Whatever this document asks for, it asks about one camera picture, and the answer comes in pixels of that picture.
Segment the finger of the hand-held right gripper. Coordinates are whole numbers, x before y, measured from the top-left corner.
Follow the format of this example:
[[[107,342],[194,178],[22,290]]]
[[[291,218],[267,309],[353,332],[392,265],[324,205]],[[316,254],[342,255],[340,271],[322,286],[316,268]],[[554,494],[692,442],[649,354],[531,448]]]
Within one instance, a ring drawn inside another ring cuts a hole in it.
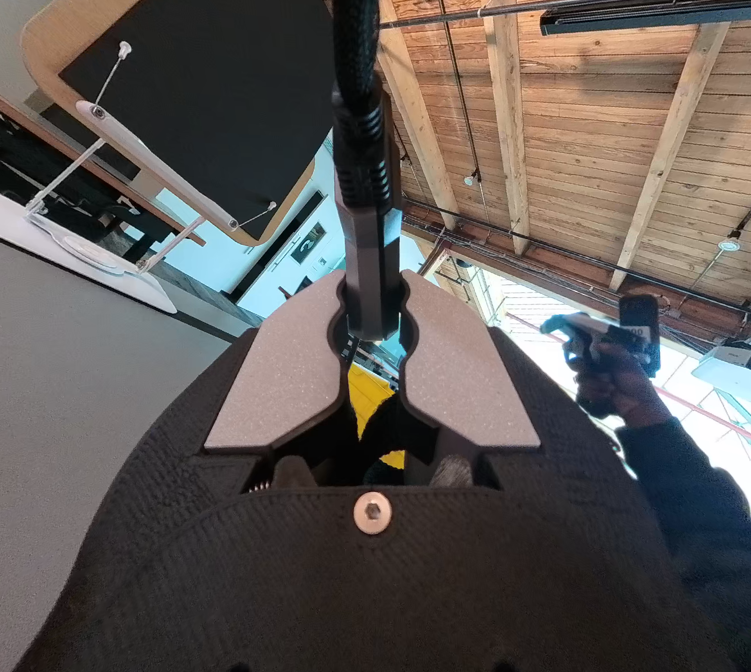
[[[543,335],[555,332],[562,333],[568,340],[623,339],[623,330],[620,327],[591,318],[586,313],[555,314],[540,326],[540,333]]]

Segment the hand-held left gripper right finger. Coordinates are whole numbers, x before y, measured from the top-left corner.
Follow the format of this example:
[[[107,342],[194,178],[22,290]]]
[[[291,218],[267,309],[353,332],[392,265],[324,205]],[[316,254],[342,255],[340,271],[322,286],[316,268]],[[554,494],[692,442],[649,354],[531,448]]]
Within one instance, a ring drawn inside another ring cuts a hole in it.
[[[541,440],[496,349],[469,306],[411,270],[402,316],[414,338],[402,363],[404,405],[471,451],[537,450]]]

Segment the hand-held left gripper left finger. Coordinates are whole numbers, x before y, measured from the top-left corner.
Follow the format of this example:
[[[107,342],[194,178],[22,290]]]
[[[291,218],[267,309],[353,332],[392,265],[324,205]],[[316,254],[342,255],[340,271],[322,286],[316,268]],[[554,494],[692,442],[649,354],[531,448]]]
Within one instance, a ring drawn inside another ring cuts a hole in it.
[[[333,329],[345,273],[335,270],[279,306],[258,329],[204,443],[210,453],[270,453],[341,407],[348,382]]]

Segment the black monitor with tan rim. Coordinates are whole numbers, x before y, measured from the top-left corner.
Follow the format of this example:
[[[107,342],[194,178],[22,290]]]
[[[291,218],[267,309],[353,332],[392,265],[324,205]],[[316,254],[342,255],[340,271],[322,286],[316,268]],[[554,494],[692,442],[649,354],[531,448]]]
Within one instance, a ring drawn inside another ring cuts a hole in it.
[[[54,104],[241,245],[274,235],[331,129],[324,0],[53,0],[21,50]]]

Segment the person's right forearm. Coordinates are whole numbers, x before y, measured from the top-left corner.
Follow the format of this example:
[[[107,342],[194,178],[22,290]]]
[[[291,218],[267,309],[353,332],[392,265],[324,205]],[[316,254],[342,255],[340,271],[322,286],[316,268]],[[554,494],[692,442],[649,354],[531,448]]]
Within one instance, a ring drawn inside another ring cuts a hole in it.
[[[737,670],[750,670],[749,503],[681,423],[616,437],[659,521],[681,582],[717,629]]]

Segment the person's right hand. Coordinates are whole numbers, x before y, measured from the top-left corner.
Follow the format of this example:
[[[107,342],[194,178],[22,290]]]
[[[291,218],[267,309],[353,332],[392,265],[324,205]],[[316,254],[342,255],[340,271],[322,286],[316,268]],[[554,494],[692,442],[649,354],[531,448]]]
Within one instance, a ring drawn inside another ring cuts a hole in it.
[[[643,429],[673,419],[641,364],[625,348],[612,343],[597,347],[599,363],[570,359],[575,373],[577,404],[597,419],[619,417],[631,429]]]

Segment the yellow object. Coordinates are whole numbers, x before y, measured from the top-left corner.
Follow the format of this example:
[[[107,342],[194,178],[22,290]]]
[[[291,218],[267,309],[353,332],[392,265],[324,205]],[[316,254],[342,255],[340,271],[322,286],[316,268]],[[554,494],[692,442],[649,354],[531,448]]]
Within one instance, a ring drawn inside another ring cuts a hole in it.
[[[366,469],[382,478],[403,478],[406,453],[402,441],[404,409],[389,383],[363,367],[349,370],[350,402],[356,418],[358,452]]]

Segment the white ceiling projector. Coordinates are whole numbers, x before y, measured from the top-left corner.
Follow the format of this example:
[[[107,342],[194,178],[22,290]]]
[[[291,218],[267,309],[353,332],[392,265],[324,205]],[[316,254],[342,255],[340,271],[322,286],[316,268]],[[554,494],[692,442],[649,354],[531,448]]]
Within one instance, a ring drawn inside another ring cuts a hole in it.
[[[716,346],[699,360],[691,375],[732,395],[749,394],[749,341],[728,341]]]

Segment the white hanging lamp fixture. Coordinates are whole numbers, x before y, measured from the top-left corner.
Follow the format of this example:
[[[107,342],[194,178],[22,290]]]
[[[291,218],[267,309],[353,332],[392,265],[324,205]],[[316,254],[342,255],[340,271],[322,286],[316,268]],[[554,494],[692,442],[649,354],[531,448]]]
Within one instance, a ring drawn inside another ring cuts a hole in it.
[[[213,225],[223,225],[230,233],[241,230],[244,225],[272,212],[277,204],[274,201],[255,216],[240,224],[229,212],[198,191],[183,177],[175,172],[164,160],[154,154],[134,133],[101,106],[101,98],[118,66],[131,52],[126,41],[119,44],[118,57],[109,76],[104,82],[95,102],[78,101],[76,110],[83,119],[92,120],[98,139],[48,184],[39,190],[24,205],[2,196],[2,241],[20,247],[29,254],[41,256],[51,264],[61,266],[72,273],[77,273],[93,282],[104,285],[125,296],[136,299],[146,305],[155,307],[167,314],[176,314],[174,303],[157,280],[151,276],[151,269],[161,261],[177,244],[187,239],[202,223],[210,221]],[[147,258],[144,264],[131,264],[115,256],[101,246],[74,234],[69,229],[43,216],[46,210],[45,199],[73,171],[79,169],[84,161],[89,160],[104,145],[119,146],[121,153],[128,151],[135,161],[147,171],[155,173],[156,178],[166,187],[176,189],[178,194],[187,198],[193,210],[199,213],[189,225],[185,226],[174,239],[159,252]]]

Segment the black ceiling conduit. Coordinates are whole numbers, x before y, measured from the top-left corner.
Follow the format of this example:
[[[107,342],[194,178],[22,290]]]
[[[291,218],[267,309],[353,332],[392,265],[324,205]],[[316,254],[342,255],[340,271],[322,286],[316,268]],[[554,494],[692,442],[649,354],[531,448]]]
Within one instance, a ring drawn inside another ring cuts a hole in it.
[[[445,0],[437,0],[437,1],[438,1],[438,8],[439,8],[440,14],[442,16],[446,16],[447,15],[447,10],[446,10]],[[472,127],[471,127],[471,124],[470,124],[469,114],[468,114],[468,107],[467,107],[466,101],[465,101],[464,85],[463,85],[462,78],[461,78],[461,75],[460,75],[460,72],[459,72],[459,67],[458,67],[458,63],[457,63],[457,59],[456,59],[455,45],[454,45],[454,41],[453,41],[453,38],[452,38],[451,29],[450,29],[448,20],[442,21],[442,24],[443,24],[444,31],[445,31],[445,36],[446,36],[447,47],[448,47],[448,51],[449,51],[450,62],[451,62],[451,66],[452,66],[452,70],[453,70],[453,74],[454,74],[454,78],[455,78],[456,89],[457,89],[458,95],[459,95],[459,102],[460,102],[461,113],[462,113],[462,116],[463,116],[463,119],[464,119],[465,132],[466,132],[466,135],[467,135],[467,140],[468,140],[470,151],[471,151],[471,155],[472,155],[472,158],[473,158],[474,169],[478,168],[480,170],[478,154],[477,154],[477,150],[476,150],[475,143],[474,143],[473,130],[472,130]]]

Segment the black ceiling light track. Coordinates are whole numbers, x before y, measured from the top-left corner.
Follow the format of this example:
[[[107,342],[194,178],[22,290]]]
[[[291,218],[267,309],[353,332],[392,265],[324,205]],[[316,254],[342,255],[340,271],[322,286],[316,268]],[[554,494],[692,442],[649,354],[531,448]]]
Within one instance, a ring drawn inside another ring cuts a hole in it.
[[[611,5],[580,5],[546,10],[543,36],[706,25],[750,19],[750,0],[653,0]]]

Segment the black ceiling rod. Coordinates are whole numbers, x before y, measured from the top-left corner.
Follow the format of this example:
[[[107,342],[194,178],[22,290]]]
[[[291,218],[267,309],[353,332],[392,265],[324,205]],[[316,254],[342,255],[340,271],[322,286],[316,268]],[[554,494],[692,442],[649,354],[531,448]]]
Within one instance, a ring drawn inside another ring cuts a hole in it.
[[[438,13],[431,16],[421,16],[407,20],[393,20],[381,22],[380,30],[404,29],[426,25],[437,25],[466,20],[492,18],[495,16],[516,15],[528,12],[541,12],[550,8],[560,7],[587,7],[605,4],[622,4],[626,1],[651,1],[651,0],[535,0],[514,4],[503,4],[496,7],[484,6],[476,10],[461,10],[451,13]]]

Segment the framed wall picture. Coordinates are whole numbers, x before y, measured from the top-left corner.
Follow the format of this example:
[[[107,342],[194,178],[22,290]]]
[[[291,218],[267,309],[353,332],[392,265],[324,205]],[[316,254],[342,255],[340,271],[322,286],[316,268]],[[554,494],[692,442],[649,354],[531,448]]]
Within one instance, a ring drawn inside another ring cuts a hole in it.
[[[291,259],[298,265],[306,261],[318,244],[325,238],[327,231],[320,221],[305,234],[290,252]]]

